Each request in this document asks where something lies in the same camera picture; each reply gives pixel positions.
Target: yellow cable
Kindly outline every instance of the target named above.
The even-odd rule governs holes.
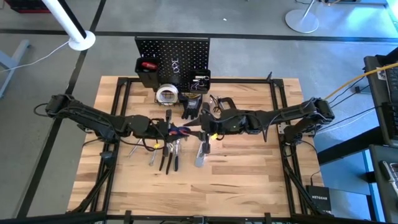
[[[352,80],[346,82],[344,85],[342,85],[341,87],[339,87],[339,88],[338,88],[337,90],[335,90],[333,93],[330,93],[330,95],[328,95],[328,96],[325,98],[325,100],[329,99],[331,96],[333,96],[334,94],[336,94],[336,93],[337,93],[338,91],[340,91],[342,88],[348,86],[350,83],[355,82],[356,80],[358,80],[358,79],[360,79],[360,78],[362,78],[362,77],[365,77],[365,76],[368,76],[368,75],[372,75],[372,74],[375,73],[375,72],[379,72],[379,71],[382,71],[382,70],[385,70],[385,69],[389,69],[389,68],[392,68],[392,67],[396,67],[396,66],[398,66],[398,63],[393,63],[393,64],[390,64],[390,65],[387,65],[387,66],[384,66],[384,67],[381,67],[381,68],[378,68],[378,69],[375,69],[375,70],[371,70],[370,72],[366,72],[366,73],[364,73],[364,74],[362,74],[362,75],[358,75],[357,77],[353,78]]]

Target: pegboard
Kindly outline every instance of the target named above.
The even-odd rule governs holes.
[[[159,83],[170,83],[179,92],[190,91],[189,71],[208,69],[210,39],[136,37],[141,57],[157,58]]]

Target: tape roll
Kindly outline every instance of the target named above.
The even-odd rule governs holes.
[[[165,97],[162,93],[168,91],[170,92],[170,95],[167,95]],[[178,89],[177,87],[171,85],[171,84],[163,84],[159,87],[159,89],[156,92],[156,100],[165,105],[165,106],[171,106],[174,103],[178,101]]]

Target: wooden table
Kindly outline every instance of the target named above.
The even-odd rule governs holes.
[[[110,113],[117,79],[102,77],[95,108]],[[286,78],[284,83],[288,105],[301,103],[299,80]],[[212,83],[209,93],[232,97],[238,109],[273,110],[268,84]],[[204,100],[208,101],[209,96],[206,95]],[[154,103],[152,89],[144,88],[141,83],[132,84],[126,116],[142,114],[164,118],[165,110],[169,108],[173,113],[172,122],[177,126],[187,122],[180,118],[182,106],[159,106]],[[86,141],[95,138],[88,134]],[[132,136],[125,140],[137,141]],[[303,140],[313,142],[308,137]],[[225,136],[222,141],[212,141],[211,154],[202,168],[194,166],[199,140],[189,137],[181,143],[180,168],[178,172],[170,169],[169,175],[165,174],[165,165],[163,171],[159,171],[161,152],[157,153],[151,167],[148,165],[151,152],[140,147],[128,158],[132,146],[122,143],[108,214],[124,215],[126,210],[131,210],[134,215],[263,217],[269,212],[272,217],[290,216],[276,125],[270,127],[266,143],[261,134]],[[93,142],[83,148],[69,210],[75,208],[94,186],[102,148],[102,142]],[[310,176],[320,169],[317,154],[308,144],[300,144],[297,155],[303,184],[309,184]],[[323,185],[320,173],[314,175],[313,180],[315,185]],[[292,186],[295,208],[299,212],[298,194]],[[98,209],[102,207],[103,191],[101,196]]]

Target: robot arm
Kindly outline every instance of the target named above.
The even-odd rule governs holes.
[[[86,106],[71,95],[53,95],[45,108],[51,118],[69,118],[84,128],[93,130],[106,142],[116,142],[131,134],[138,139],[164,139],[168,136],[168,122],[142,115],[114,116]]]
[[[230,109],[221,110],[220,117],[215,118],[209,111],[209,105],[204,103],[200,117],[184,126],[200,125],[210,135],[259,134],[272,124],[302,118],[296,125],[284,129],[285,142],[292,143],[298,134],[312,131],[317,125],[328,124],[335,118],[328,102],[320,98],[275,111],[238,110],[231,104],[232,101]]]

